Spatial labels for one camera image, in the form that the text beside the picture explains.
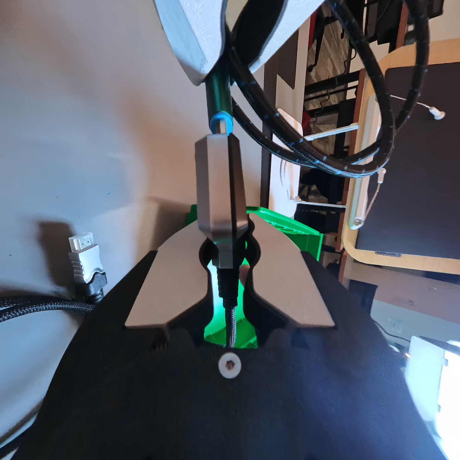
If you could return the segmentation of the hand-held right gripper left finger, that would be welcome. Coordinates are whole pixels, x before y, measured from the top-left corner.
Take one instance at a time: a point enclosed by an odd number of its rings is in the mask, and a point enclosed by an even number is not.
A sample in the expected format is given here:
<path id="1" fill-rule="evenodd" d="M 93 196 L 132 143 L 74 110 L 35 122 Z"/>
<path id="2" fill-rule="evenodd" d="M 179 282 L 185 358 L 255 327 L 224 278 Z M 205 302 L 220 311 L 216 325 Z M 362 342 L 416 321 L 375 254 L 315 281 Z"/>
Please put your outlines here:
<path id="1" fill-rule="evenodd" d="M 166 327 L 212 295 L 209 270 L 200 260 L 205 242 L 198 224 L 189 224 L 160 246 L 125 321 L 127 328 Z"/>

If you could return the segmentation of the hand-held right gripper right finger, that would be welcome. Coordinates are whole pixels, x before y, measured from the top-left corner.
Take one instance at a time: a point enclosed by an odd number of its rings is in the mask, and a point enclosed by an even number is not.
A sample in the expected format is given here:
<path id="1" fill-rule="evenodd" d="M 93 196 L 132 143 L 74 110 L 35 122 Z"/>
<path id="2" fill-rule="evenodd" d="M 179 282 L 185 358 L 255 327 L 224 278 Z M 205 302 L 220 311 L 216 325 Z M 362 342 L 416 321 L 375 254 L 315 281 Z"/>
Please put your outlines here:
<path id="1" fill-rule="evenodd" d="M 255 213 L 253 224 L 255 261 L 253 291 L 282 319 L 303 328 L 332 328 L 335 323 L 313 280 L 300 249 L 280 230 Z"/>

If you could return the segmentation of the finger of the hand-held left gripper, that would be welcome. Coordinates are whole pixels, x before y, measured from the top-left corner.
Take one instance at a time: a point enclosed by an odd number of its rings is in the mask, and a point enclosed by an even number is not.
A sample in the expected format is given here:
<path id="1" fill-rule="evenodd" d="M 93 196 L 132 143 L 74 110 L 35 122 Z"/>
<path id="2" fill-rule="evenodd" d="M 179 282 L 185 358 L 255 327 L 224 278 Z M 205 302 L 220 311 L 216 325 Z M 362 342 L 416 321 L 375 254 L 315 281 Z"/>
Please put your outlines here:
<path id="1" fill-rule="evenodd" d="M 155 0 L 162 28 L 179 64 L 200 86 L 223 54 L 227 0 Z"/>
<path id="2" fill-rule="evenodd" d="M 230 1 L 230 74 L 264 65 L 324 3 L 320 0 Z"/>

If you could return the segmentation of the green storage bin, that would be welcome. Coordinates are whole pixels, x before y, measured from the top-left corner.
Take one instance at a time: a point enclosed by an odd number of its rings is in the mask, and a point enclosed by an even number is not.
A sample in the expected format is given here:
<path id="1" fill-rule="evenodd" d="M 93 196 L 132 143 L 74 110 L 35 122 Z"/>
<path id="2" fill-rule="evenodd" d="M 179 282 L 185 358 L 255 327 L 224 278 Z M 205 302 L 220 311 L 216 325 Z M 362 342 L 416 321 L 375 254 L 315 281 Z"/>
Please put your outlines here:
<path id="1" fill-rule="evenodd" d="M 263 207 L 247 207 L 247 213 L 254 213 L 264 221 L 279 230 L 287 236 L 298 248 L 303 252 L 308 252 L 313 258 L 319 261 L 323 234 L 319 233 L 292 218 L 276 213 Z M 226 324 L 225 311 L 223 302 L 218 296 L 218 280 L 216 267 L 210 262 L 208 269 L 211 273 L 212 288 L 213 288 L 213 318 L 205 327 L 204 340 L 214 345 L 225 346 L 226 344 Z M 238 285 L 238 301 L 235 308 L 236 317 L 236 348 L 250 349 L 257 348 L 257 337 L 254 327 L 246 319 L 243 311 L 243 294 L 244 285 L 239 282 Z"/>

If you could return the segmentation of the braided HDMI cable green plugs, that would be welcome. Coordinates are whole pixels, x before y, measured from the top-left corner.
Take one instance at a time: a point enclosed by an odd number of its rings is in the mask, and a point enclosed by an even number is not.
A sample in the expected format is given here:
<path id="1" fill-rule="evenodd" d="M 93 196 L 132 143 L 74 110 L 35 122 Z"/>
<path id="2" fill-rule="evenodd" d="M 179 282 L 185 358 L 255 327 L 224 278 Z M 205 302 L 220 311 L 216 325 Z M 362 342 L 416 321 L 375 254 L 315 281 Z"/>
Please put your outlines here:
<path id="1" fill-rule="evenodd" d="M 224 51 L 205 79 L 209 125 L 216 132 L 220 120 L 233 128 L 233 118 L 245 132 L 269 152 L 288 162 L 320 169 L 345 178 L 363 178 L 382 169 L 389 161 L 395 134 L 410 118 L 420 96 L 428 66 L 430 33 L 424 1 L 405 1 L 414 20 L 416 60 L 406 101 L 397 118 L 391 107 L 388 87 L 379 64 L 364 37 L 362 27 L 346 5 L 346 1 L 326 1 L 335 18 L 341 23 L 348 38 L 360 56 L 370 78 L 381 115 L 381 136 L 370 146 L 344 159 L 335 159 L 315 148 L 299 135 L 268 101 L 264 91 L 249 70 L 255 63 L 256 50 L 262 47 L 281 19 L 282 7 L 287 1 L 268 1 L 265 9 L 261 1 L 248 1 L 236 28 L 224 27 Z M 257 129 L 231 96 L 230 86 L 236 83 L 257 116 L 268 125 L 272 133 L 288 147 L 276 145 Z"/>

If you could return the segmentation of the grey HDMI adapter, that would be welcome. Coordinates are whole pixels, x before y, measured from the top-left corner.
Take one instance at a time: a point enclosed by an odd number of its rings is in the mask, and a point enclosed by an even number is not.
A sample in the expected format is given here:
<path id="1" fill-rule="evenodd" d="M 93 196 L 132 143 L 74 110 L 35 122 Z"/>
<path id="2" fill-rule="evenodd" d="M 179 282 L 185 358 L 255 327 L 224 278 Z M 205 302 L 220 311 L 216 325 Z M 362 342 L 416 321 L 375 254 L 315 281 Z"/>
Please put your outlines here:
<path id="1" fill-rule="evenodd" d="M 213 264 L 236 269 L 248 230 L 240 142 L 233 134 L 210 134 L 195 144 L 197 221 L 215 245 Z"/>

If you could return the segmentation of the white board stand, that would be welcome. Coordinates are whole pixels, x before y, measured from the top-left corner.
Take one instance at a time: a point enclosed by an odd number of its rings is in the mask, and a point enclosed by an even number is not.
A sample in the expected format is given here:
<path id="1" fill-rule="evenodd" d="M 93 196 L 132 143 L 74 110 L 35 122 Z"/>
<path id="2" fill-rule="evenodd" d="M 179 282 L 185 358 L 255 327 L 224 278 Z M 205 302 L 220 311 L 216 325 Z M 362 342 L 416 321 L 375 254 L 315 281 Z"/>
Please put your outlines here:
<path id="1" fill-rule="evenodd" d="M 429 106 L 427 104 L 417 102 L 417 105 L 420 105 L 427 109 L 430 114 L 433 116 L 434 120 L 441 120 L 445 117 L 445 112 L 441 111 L 440 109 Z M 301 135 L 303 134 L 303 129 L 301 123 L 289 115 L 282 109 L 280 113 L 282 117 L 287 121 L 291 127 L 296 129 L 298 133 Z M 344 127 L 335 128 L 331 130 L 326 130 L 324 132 L 320 132 L 313 135 L 307 135 L 305 139 L 307 140 L 315 140 L 319 138 L 325 138 L 333 135 L 338 134 L 345 134 L 348 132 L 353 132 L 359 129 L 359 123 L 351 123 Z M 339 205 L 339 204 L 327 204 L 327 203 L 316 203 L 311 201 L 305 201 L 300 199 L 298 196 L 294 197 L 294 193 L 297 192 L 299 186 L 299 178 L 300 178 L 300 166 L 292 164 L 283 159 L 275 159 L 272 156 L 272 160 L 274 160 L 274 165 L 271 166 L 271 173 L 273 174 L 271 182 L 270 182 L 270 197 L 269 197 L 269 209 L 273 210 L 274 212 L 279 212 L 282 215 L 286 215 L 289 218 L 293 218 L 295 214 L 294 204 L 302 204 L 308 206 L 319 206 L 325 207 L 326 209 L 330 208 L 334 211 L 344 211 L 346 209 L 346 205 Z"/>

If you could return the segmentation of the wooden workbench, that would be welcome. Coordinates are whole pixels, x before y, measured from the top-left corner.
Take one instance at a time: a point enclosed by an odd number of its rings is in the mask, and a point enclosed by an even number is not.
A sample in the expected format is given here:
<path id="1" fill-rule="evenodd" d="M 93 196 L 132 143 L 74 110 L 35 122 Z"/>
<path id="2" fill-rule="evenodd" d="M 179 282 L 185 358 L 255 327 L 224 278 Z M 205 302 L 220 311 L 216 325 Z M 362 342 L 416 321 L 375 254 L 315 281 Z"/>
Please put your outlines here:
<path id="1" fill-rule="evenodd" d="M 459 323 L 459 285 L 357 262 L 343 250 L 339 281 L 346 287 L 351 281 L 377 286 L 375 299 L 419 313 Z"/>

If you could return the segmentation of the black board with pale rim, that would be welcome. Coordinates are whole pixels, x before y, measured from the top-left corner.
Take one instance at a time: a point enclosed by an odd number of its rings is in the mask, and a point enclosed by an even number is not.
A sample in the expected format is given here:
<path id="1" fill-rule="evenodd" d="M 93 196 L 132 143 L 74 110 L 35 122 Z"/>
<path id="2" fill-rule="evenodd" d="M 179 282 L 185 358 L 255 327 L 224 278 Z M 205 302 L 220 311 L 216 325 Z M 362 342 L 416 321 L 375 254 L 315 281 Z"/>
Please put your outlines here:
<path id="1" fill-rule="evenodd" d="M 459 38 L 431 43 L 417 105 L 376 175 L 352 179 L 342 244 L 356 261 L 459 275 Z"/>

